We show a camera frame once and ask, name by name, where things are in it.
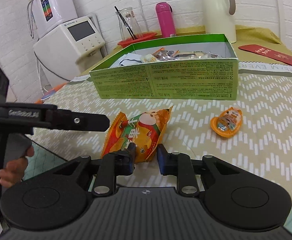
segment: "individually wrapped snack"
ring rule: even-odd
[[[180,52],[175,56],[176,59],[200,59],[208,58],[208,54],[203,51]]]
[[[147,54],[145,56],[141,56],[141,61],[143,63],[151,63],[151,62],[159,62],[157,58],[155,58],[152,54]]]
[[[174,57],[178,52],[178,50],[165,50],[165,48],[160,48],[153,53],[153,56],[161,60],[165,56]]]
[[[222,58],[221,55],[214,54],[214,53],[211,53],[211,52],[208,52],[208,57],[209,58]]]
[[[163,56],[161,59],[161,61],[165,61],[165,60],[179,60],[179,58],[176,58],[176,57],[171,57],[171,56]]]
[[[102,157],[126,149],[130,142],[136,144],[135,162],[150,161],[160,143],[173,107],[144,112],[127,119],[119,112],[107,133]]]
[[[242,120],[242,111],[231,107],[222,112],[219,117],[213,117],[210,121],[210,127],[220,136],[230,138],[238,132]]]

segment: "digital display screen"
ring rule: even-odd
[[[94,29],[91,27],[88,21],[70,26],[68,27],[68,30],[75,39],[75,41],[79,41],[95,33]]]
[[[53,17],[53,13],[52,13],[52,10],[50,8],[49,1],[48,0],[40,0],[40,2],[42,3],[42,7],[43,7],[46,21],[48,22]]]

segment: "white thermos jug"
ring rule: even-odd
[[[231,43],[235,43],[235,11],[235,0],[203,0],[206,33],[223,33]]]

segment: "white appliance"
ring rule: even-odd
[[[59,24],[77,18],[73,0],[33,0],[32,11],[40,39]]]
[[[206,33],[223,33],[231,43],[236,42],[236,29],[233,14],[235,0],[202,0]]]
[[[84,16],[59,24],[36,42],[33,49],[44,65],[48,81],[55,87],[102,60],[100,48],[104,45],[97,28]]]

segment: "green cardboard box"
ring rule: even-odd
[[[204,51],[223,58],[161,61],[109,68],[127,53],[168,50]],[[224,34],[200,34],[131,44],[89,72],[101,98],[235,100],[238,58]]]

